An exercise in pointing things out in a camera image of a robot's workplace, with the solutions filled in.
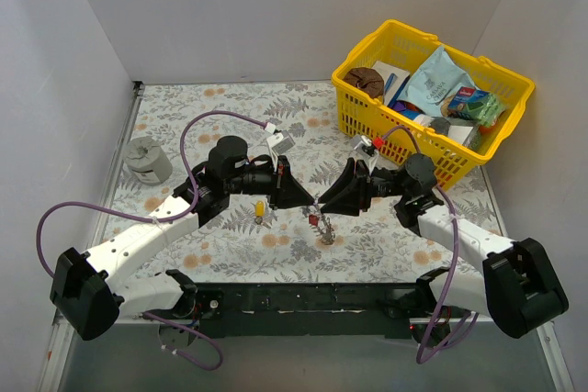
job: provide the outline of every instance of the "leaf pattern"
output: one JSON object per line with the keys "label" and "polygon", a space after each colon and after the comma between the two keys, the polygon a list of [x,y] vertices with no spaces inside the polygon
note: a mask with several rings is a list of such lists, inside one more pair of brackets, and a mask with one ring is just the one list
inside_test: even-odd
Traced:
{"label": "leaf pattern", "polygon": [[309,106],[306,104],[306,100],[302,100],[302,98],[278,98],[275,102],[271,103],[264,115],[269,115],[272,117],[280,117],[280,118],[288,118],[290,116],[294,117],[299,112],[304,112],[304,110],[308,109]]}
{"label": "leaf pattern", "polygon": [[[177,84],[147,86],[132,137],[159,140],[174,172],[161,185],[146,186],[123,167],[112,207],[145,215],[186,180],[178,139],[186,123],[213,109],[229,110],[287,130],[296,145],[287,153],[296,179],[319,196],[340,175],[350,154],[349,138],[339,131],[334,89],[327,83]],[[234,118],[211,116],[188,133],[186,154],[193,167],[206,161],[216,140],[238,134],[249,155],[266,153],[266,132]],[[392,167],[381,160],[379,166]],[[487,230],[498,230],[496,215],[480,169],[450,191],[461,216]],[[413,282],[447,265],[451,253],[403,229],[394,215],[398,198],[373,200],[357,218],[331,215],[334,245],[322,244],[308,223],[305,207],[266,209],[261,225],[254,205],[261,196],[231,196],[229,208],[203,228],[173,242],[145,263],[133,277],[177,268],[195,282]],[[109,217],[104,239],[132,221]],[[460,263],[459,273],[475,271]]]}
{"label": "leaf pattern", "polygon": [[318,168],[314,169],[314,174],[311,175],[310,181],[328,185],[334,182],[342,171],[343,168],[338,162],[323,162]]}

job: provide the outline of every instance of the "yellow basket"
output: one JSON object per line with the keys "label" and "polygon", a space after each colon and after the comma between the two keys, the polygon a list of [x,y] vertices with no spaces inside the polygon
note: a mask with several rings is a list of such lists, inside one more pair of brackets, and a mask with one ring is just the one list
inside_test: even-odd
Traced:
{"label": "yellow basket", "polygon": [[[441,44],[433,34],[397,20],[388,20],[349,52],[347,60],[333,73],[332,81],[337,91],[339,129],[343,133],[349,136],[361,133],[374,139],[395,126],[405,126],[417,139],[421,151],[435,162],[438,183],[448,189],[474,166],[485,164],[491,159],[500,143],[513,132],[523,116],[526,100],[535,89],[535,84],[486,57],[472,57],[444,44],[451,59],[469,73],[480,89],[494,92],[508,105],[508,110],[501,115],[496,128],[482,135],[481,145],[475,152],[394,112],[343,81],[350,69],[362,66],[370,68],[378,60],[414,73]],[[408,135],[398,130],[390,135],[379,151],[398,165],[415,152]]]}

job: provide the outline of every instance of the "white backdrop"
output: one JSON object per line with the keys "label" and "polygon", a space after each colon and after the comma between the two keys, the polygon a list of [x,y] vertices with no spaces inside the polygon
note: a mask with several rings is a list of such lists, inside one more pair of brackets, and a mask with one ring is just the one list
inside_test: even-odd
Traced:
{"label": "white backdrop", "polygon": [[499,0],[89,0],[131,79],[326,79],[398,18],[466,52]]}
{"label": "white backdrop", "polygon": [[[131,83],[86,0],[0,0],[0,61],[0,389],[30,392],[55,311],[37,222],[63,200],[98,201]],[[94,224],[63,211],[45,229],[51,266]]]}
{"label": "white backdrop", "polygon": [[488,169],[511,237],[542,242],[568,294],[555,326],[579,392],[588,390],[587,23],[588,0],[503,0],[476,48],[537,83]]}

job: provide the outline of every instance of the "white label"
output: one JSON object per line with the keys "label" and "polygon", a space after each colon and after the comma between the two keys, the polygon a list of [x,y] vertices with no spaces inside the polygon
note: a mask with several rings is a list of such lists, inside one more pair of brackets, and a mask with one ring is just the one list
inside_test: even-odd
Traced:
{"label": "white label", "polygon": [[155,172],[153,170],[150,170],[149,172],[137,172],[137,171],[133,170],[133,172],[135,173],[135,176],[137,176],[137,179],[144,184],[160,184],[161,183],[161,181],[159,180],[159,178],[157,177],[157,175],[155,174]]}

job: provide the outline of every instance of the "gray floor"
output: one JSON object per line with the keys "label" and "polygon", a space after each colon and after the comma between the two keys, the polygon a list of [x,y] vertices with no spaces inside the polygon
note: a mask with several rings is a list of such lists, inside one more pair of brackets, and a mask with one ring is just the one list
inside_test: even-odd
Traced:
{"label": "gray floor", "polygon": [[[521,340],[481,323],[426,365],[413,341],[367,337],[219,340],[225,364],[204,372],[161,350],[157,326],[117,325],[92,342],[73,340],[61,392],[160,391],[552,391],[537,334]],[[213,361],[197,342],[189,352]]]}

